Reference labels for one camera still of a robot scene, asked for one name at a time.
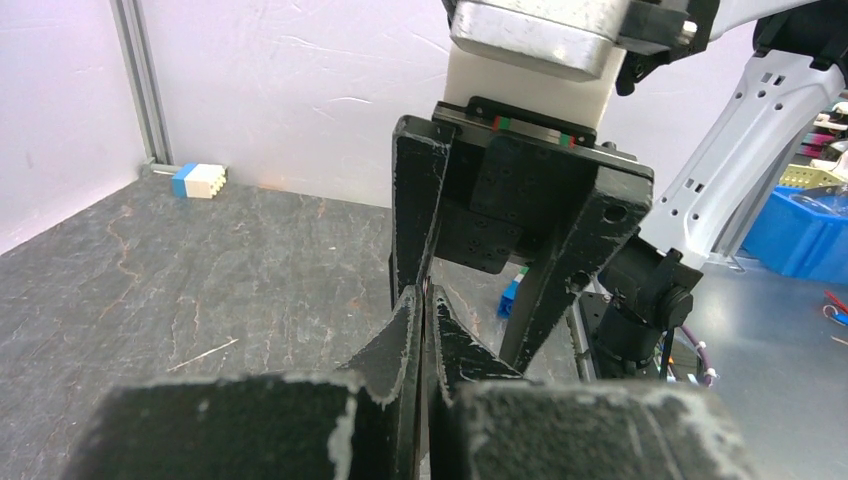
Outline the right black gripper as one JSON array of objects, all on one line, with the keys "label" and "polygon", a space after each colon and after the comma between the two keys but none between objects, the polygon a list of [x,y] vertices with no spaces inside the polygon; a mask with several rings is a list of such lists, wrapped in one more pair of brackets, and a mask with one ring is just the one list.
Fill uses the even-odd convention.
[{"label": "right black gripper", "polygon": [[499,351],[524,373],[650,210],[653,172],[592,127],[480,96],[440,101],[433,119],[392,132],[391,302],[424,283],[434,252],[489,274],[533,260]]}]

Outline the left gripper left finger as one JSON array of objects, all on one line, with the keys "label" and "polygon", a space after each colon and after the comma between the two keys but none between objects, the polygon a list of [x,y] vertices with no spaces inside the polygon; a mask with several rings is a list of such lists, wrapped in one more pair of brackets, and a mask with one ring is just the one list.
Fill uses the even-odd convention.
[{"label": "left gripper left finger", "polygon": [[66,479],[415,479],[422,290],[332,371],[168,378],[114,389]]}]

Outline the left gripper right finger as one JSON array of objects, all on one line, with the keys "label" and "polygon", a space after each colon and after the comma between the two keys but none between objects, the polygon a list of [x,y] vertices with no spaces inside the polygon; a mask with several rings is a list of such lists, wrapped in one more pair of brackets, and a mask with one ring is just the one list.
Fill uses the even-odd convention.
[{"label": "left gripper right finger", "polygon": [[754,479],[733,419],[705,388],[535,382],[458,319],[439,285],[425,307],[435,479]]}]

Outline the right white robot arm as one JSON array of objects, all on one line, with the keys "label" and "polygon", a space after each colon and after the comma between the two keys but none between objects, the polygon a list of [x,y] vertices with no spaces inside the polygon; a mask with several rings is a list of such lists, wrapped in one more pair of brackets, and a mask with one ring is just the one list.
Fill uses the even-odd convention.
[{"label": "right white robot arm", "polygon": [[[428,119],[392,138],[391,300],[441,258],[529,271],[501,345],[524,372],[591,280],[612,294],[584,325],[601,378],[666,370],[702,265],[804,123],[847,84],[843,1],[448,1],[453,50]],[[658,201],[654,175],[599,144],[612,94],[754,22],[718,120]]]}]

